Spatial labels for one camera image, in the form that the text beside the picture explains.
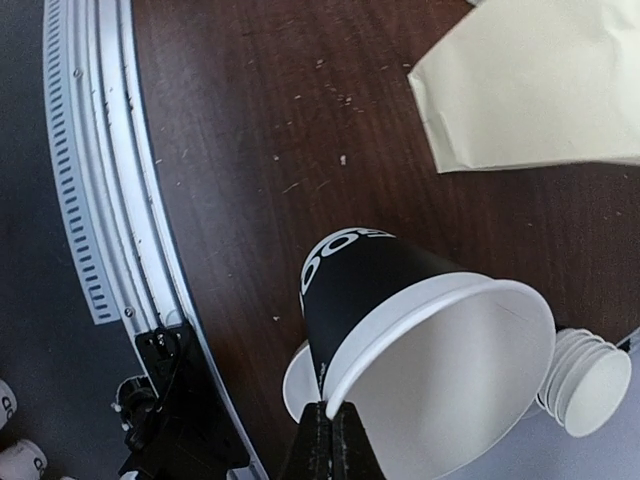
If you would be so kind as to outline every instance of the wooden table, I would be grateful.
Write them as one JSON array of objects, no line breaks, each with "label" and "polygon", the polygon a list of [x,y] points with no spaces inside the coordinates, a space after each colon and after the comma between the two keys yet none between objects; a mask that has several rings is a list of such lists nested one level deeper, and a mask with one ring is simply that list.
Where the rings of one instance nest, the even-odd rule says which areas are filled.
[{"label": "wooden table", "polygon": [[406,74],[469,11],[463,0],[136,0],[134,10],[170,223],[271,475],[295,432],[280,392],[305,339],[299,271],[334,230],[388,230],[527,282],[559,322],[609,340],[640,325],[640,169],[436,174]]}]

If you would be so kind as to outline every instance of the black paper cup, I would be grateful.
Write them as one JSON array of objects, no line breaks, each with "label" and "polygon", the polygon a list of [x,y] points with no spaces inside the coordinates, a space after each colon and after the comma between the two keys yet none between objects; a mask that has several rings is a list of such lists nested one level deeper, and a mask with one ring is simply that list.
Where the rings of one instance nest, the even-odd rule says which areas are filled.
[{"label": "black paper cup", "polygon": [[[526,412],[549,369],[554,321],[539,293],[389,233],[328,236],[300,280],[309,375],[326,415],[356,405],[388,478],[436,478],[477,458]],[[313,392],[300,375],[285,381],[288,405],[298,387],[302,398]]]}]

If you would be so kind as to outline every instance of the dark gray floor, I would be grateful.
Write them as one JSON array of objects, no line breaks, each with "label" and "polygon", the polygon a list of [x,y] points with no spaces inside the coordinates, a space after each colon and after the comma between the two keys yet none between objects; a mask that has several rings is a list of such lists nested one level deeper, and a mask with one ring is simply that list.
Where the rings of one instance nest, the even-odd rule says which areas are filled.
[{"label": "dark gray floor", "polygon": [[124,434],[109,405],[139,372],[121,324],[95,327],[71,261],[49,160],[41,1],[0,1],[0,378],[20,437],[50,462],[46,479],[117,478]]}]

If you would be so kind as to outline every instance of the cream paper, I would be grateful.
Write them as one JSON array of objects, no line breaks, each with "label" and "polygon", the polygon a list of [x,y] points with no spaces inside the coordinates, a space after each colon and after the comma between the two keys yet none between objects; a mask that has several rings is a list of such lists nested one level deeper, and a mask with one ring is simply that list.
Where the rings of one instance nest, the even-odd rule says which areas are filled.
[{"label": "cream paper", "polygon": [[409,82],[441,173],[640,164],[640,0],[486,0]]}]

